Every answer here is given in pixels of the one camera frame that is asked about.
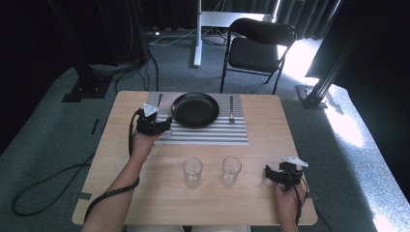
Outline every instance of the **white stand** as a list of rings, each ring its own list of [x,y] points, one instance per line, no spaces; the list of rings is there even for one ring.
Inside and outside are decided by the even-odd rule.
[[[274,6],[272,14],[247,14],[247,13],[228,13],[228,12],[202,12],[201,0],[198,0],[198,16],[196,30],[196,48],[193,65],[196,68],[201,66],[202,55],[202,26],[229,27],[238,18],[247,17],[260,21],[273,21],[278,6]]]

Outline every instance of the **wooden table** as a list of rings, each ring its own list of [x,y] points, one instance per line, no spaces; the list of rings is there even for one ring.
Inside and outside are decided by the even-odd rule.
[[[82,192],[73,222],[81,224],[89,204],[101,195],[122,170],[128,154],[132,114],[147,100],[147,92],[120,92],[109,115],[102,139]],[[249,145],[157,144],[143,165],[126,224],[276,225],[278,214],[272,183],[264,168],[297,155],[280,99],[273,95],[241,95]],[[224,158],[234,156],[243,165],[236,184],[226,187],[219,175]],[[188,188],[183,162],[196,157],[203,163],[202,183]],[[311,199],[300,224],[314,224]]]

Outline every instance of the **black cable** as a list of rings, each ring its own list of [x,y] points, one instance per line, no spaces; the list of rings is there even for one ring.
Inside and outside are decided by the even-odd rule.
[[[102,200],[111,197],[113,195],[118,195],[120,193],[135,189],[137,186],[139,185],[139,177],[138,179],[136,179],[136,182],[133,185],[124,187],[124,188],[118,188],[109,192],[104,193],[103,195],[97,197],[93,202],[91,202],[90,206],[87,209],[87,212],[85,213],[85,217],[84,217],[84,221],[88,218],[88,216],[90,215],[91,211],[93,210],[93,208],[100,203]]]
[[[295,218],[295,222],[298,225],[299,224],[299,219],[301,218],[301,215],[302,215],[302,206],[303,206],[302,205],[302,200],[301,200],[301,197],[299,195],[298,190],[296,189],[295,183],[293,183],[292,177],[290,176],[290,173],[289,173],[289,168],[287,166],[286,166],[286,174],[289,177],[290,183],[292,183],[292,187],[296,192],[296,196],[298,197],[298,214],[296,215],[296,218]]]
[[[223,42],[222,43],[216,43],[216,42],[212,42],[212,41],[210,41],[210,40],[206,40],[206,39],[204,39],[204,38],[210,38],[210,37],[218,37],[218,38],[222,38],[223,39]],[[163,38],[163,39],[160,39],[160,40],[168,40],[168,38],[171,38],[171,37],[167,37],[167,38]],[[190,40],[190,41],[193,41],[193,40],[196,40],[196,36],[185,36],[184,38],[180,38],[180,39],[178,39],[178,41],[187,41],[187,40]],[[221,34],[217,34],[217,35],[202,35],[202,42],[204,42],[205,44],[209,44],[209,45],[216,45],[216,46],[225,46],[226,45],[226,37],[224,37],[223,35],[221,35]],[[162,46],[164,46],[164,45],[172,45],[173,43],[169,43],[169,44],[156,44],[156,43],[154,43],[154,44],[151,44],[151,45],[162,45]]]
[[[327,220],[325,220],[325,218],[324,218],[323,215],[319,212],[319,210],[317,210],[316,207],[314,207],[314,210],[316,211],[316,214],[318,214],[318,215],[323,219],[323,221],[325,222],[325,225],[328,227],[329,231],[333,232],[333,229],[332,229],[331,225],[328,223]]]
[[[114,86],[115,93],[118,94],[118,92],[119,92],[118,91],[118,83],[120,82],[121,79],[132,77],[132,75],[129,75],[129,76],[126,77],[126,74],[133,73],[135,71],[139,71],[144,65],[146,65],[150,61],[150,59],[151,59],[151,56],[147,60],[140,61],[136,66],[131,66],[131,67],[127,67],[127,68],[123,69],[124,73],[120,77],[118,77],[117,79],[112,79],[112,81],[115,81],[115,86]]]
[[[90,166],[90,164],[88,164],[87,162],[88,162],[88,161],[90,160],[90,158],[92,158],[94,155],[95,155],[95,154],[93,154],[93,155],[91,155],[90,157],[88,157],[87,160],[86,160],[85,162],[83,162],[82,164],[76,164],[76,165],[67,167],[67,168],[65,168],[65,169],[63,169],[63,170],[61,170],[61,171],[58,171],[58,172],[52,174],[51,176],[48,176],[48,177],[46,177],[46,178],[44,178],[44,179],[42,179],[42,180],[40,180],[40,181],[38,181],[38,182],[36,182],[36,183],[31,184],[30,186],[28,186],[28,187],[22,189],[22,190],[15,196],[15,199],[13,200],[13,204],[12,204],[12,211],[13,211],[13,213],[14,213],[15,215],[17,215],[17,216],[20,216],[20,217],[30,217],[30,216],[33,216],[33,215],[37,215],[37,214],[39,214],[39,213],[42,213],[42,212],[44,212],[45,210],[49,209],[51,206],[53,206],[53,205],[57,202],[58,199],[60,199],[60,197],[64,194],[64,192],[67,190],[67,188],[68,188],[68,187],[70,186],[70,184],[73,182],[73,180],[74,180],[75,177],[79,174],[79,172],[82,170],[82,168],[83,168],[84,166]],[[76,167],[79,167],[78,170],[74,173],[74,175],[73,175],[72,178],[69,180],[69,182],[64,186],[63,190],[61,190],[61,192],[57,195],[57,197],[54,198],[54,200],[52,200],[50,203],[48,203],[45,207],[39,209],[38,211],[28,212],[28,213],[27,213],[27,212],[21,212],[21,211],[19,211],[19,210],[17,209],[17,201],[18,201],[18,199],[21,197],[21,195],[23,195],[24,193],[26,193],[28,190],[33,189],[33,188],[35,188],[35,187],[37,187],[37,186],[39,186],[39,185],[41,185],[41,184],[43,184],[43,183],[45,183],[45,182],[51,180],[52,178],[54,178],[54,177],[56,177],[56,176],[58,176],[58,175],[60,175],[60,174],[62,174],[62,173],[64,173],[64,172],[66,172],[66,171],[68,171],[68,170],[71,170],[71,169],[73,169],[73,168],[76,168]]]
[[[144,72],[145,72],[145,74],[147,75],[147,80],[148,80],[148,85],[147,85],[147,88],[145,88],[147,91],[149,91],[149,89],[150,89],[150,85],[151,85],[151,77],[150,77],[150,75],[148,74],[148,63],[147,63],[147,65],[145,66],[145,70],[144,70]]]
[[[305,181],[304,178],[301,178],[301,179],[302,179],[302,181],[304,181],[304,183],[305,183],[305,188],[307,189],[307,192],[306,192],[306,194],[305,194],[304,202],[302,203],[302,206],[304,206],[304,205],[305,205],[305,202],[307,201],[307,198],[308,198],[308,184],[307,184],[307,182]]]
[[[136,136],[136,134],[132,134],[133,132],[133,120],[135,119],[135,116],[137,115],[137,111],[135,111],[131,117],[131,121],[130,121],[130,127],[129,127],[129,153],[130,156],[132,154],[132,139],[134,136]],[[113,195],[117,195],[132,189],[135,189],[137,186],[139,185],[139,177],[138,179],[136,179],[135,183],[133,185],[127,186],[127,187],[123,187],[123,188],[118,188],[109,192],[106,192],[102,195],[100,195],[99,197],[97,197],[95,200],[93,200],[93,202],[91,202],[91,204],[88,206],[87,212],[85,213],[85,217],[84,217],[84,221],[88,218],[88,216],[90,215],[91,211],[94,209],[94,207],[100,203],[101,201],[105,200],[108,197],[111,197]]]
[[[260,0],[259,1],[259,12],[262,13],[262,14],[264,14],[263,13],[263,5],[264,4],[265,4],[265,0]]]
[[[145,73],[147,74],[147,79],[144,77],[144,75],[141,73],[142,67],[141,69],[138,70],[138,75],[141,77],[141,79],[143,80],[143,86],[144,86],[144,90],[148,91],[149,87],[150,87],[150,75],[147,73],[147,69],[148,69],[148,65],[145,65]]]
[[[93,71],[93,73],[98,74],[98,75],[108,75],[108,76],[113,76],[115,74],[119,74],[119,73],[129,73],[130,71],[132,71],[133,69],[135,69],[135,66],[129,66],[129,67],[125,67],[122,69],[118,69],[118,70],[114,70],[114,71],[105,71],[105,70],[98,70],[95,68],[91,68],[91,70]]]
[[[153,61],[154,61],[154,64],[155,64],[155,67],[156,67],[156,74],[157,74],[157,78],[156,78],[156,80],[157,80],[157,92],[160,90],[160,69],[159,69],[159,67],[158,67],[158,63],[157,63],[157,60],[155,59],[155,57],[153,56],[153,54],[151,53],[151,50],[150,49],[148,49],[148,53],[150,53],[150,56],[151,56],[151,58],[153,58]]]

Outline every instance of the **black chair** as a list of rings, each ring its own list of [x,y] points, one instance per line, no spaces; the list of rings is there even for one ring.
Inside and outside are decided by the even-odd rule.
[[[237,37],[231,42],[233,33],[237,34]],[[278,71],[277,81],[272,92],[274,94],[278,88],[285,56],[295,41],[296,31],[290,25],[257,21],[250,18],[236,19],[228,30],[220,93],[223,91],[226,71],[269,76],[265,84]],[[278,45],[285,47],[280,57]]]

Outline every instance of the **striped placemat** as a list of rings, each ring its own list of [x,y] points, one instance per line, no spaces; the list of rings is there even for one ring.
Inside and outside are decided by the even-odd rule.
[[[171,115],[171,106],[184,93],[150,92],[147,103],[157,106],[162,94],[162,103],[157,117],[158,122],[165,121]],[[208,94],[220,106],[217,120],[200,129],[188,129],[173,120],[171,130],[162,135],[158,144],[199,144],[199,145],[248,145],[248,134],[242,112],[239,95]],[[229,124],[230,96],[233,97],[233,116],[235,124]]]

